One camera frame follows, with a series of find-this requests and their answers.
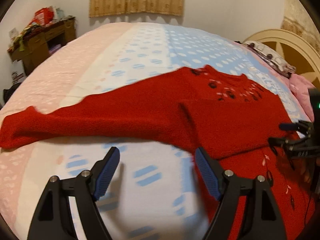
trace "metal screw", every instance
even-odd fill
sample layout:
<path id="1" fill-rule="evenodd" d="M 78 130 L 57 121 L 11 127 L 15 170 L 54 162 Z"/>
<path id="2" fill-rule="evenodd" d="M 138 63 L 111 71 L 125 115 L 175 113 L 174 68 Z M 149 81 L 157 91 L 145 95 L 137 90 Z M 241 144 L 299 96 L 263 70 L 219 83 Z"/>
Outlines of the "metal screw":
<path id="1" fill-rule="evenodd" d="M 266 178 L 263 177 L 262 175 L 259 175 L 259 176 L 257 177 L 257 180 L 260 181 L 260 182 L 264 182 L 264 181 L 266 180 Z"/>
<path id="2" fill-rule="evenodd" d="M 84 170 L 81 172 L 82 177 L 88 177 L 89 175 L 90 175 L 90 171 L 88 171 L 88 170 Z"/>
<path id="3" fill-rule="evenodd" d="M 224 174 L 226 175 L 226 176 L 228 176 L 228 177 L 231 177 L 231 176 L 233 176 L 233 171 L 232 170 L 225 170 L 224 171 Z"/>
<path id="4" fill-rule="evenodd" d="M 52 176 L 49 181 L 50 182 L 56 182 L 58 180 L 58 176 Z"/>

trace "red bag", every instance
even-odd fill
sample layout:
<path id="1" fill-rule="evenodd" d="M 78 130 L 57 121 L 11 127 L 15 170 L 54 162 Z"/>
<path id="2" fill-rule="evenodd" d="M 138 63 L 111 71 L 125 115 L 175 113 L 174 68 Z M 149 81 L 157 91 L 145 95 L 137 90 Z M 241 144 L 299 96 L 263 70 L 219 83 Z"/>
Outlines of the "red bag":
<path id="1" fill-rule="evenodd" d="M 39 21 L 40 25 L 46 25 L 53 20 L 53 12 L 49 8 L 42 8 L 35 12 L 35 19 Z"/>

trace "wooden desk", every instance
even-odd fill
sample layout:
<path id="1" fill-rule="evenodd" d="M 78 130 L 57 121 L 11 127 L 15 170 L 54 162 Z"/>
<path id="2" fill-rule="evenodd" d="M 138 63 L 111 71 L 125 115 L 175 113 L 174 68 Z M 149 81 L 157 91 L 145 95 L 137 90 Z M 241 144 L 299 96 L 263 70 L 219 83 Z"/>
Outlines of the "wooden desk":
<path id="1" fill-rule="evenodd" d="M 41 31 L 27 35 L 23 39 L 24 50 L 20 51 L 19 44 L 14 49 L 8 49 L 9 56 L 14 62 L 22 60 L 26 75 L 44 62 L 48 57 L 49 48 L 61 44 L 66 45 L 76 38 L 75 17 L 68 20 L 56 22 Z"/>

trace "red sweater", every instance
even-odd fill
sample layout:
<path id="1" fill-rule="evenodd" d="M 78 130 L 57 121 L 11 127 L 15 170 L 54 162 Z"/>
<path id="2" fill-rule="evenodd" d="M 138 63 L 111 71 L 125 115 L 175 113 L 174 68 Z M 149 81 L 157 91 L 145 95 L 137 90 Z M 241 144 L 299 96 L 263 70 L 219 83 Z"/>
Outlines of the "red sweater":
<path id="1" fill-rule="evenodd" d="M 238 176 L 271 172 L 272 191 L 291 240 L 303 229 L 308 194 L 287 158 L 276 158 L 268 148 L 268 137 L 286 135 L 278 128 L 281 122 L 290 119 L 280 98 L 245 75 L 223 74 L 209 65 L 199 70 L 183 67 L 87 96 L 50 114 L 30 106 L 9 115 L 0 130 L 0 146 L 10 149 L 53 137 L 92 135 L 156 140 L 192 154 L 202 146 Z M 217 203 L 201 179 L 199 187 L 212 219 Z M 242 199 L 230 239 L 236 239 L 243 209 Z M 314 203 L 309 210 L 313 213 Z"/>

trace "patterned pillow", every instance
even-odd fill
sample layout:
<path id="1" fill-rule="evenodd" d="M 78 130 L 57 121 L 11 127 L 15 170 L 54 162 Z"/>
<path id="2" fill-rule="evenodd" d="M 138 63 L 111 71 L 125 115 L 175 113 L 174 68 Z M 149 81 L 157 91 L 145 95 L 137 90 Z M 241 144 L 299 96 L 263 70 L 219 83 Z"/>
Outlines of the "patterned pillow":
<path id="1" fill-rule="evenodd" d="M 296 72 L 296 67 L 291 66 L 284 60 L 276 51 L 267 45 L 256 41 L 245 41 L 243 44 L 261 57 L 271 68 L 277 71 L 280 75 L 290 78 L 291 73 Z"/>

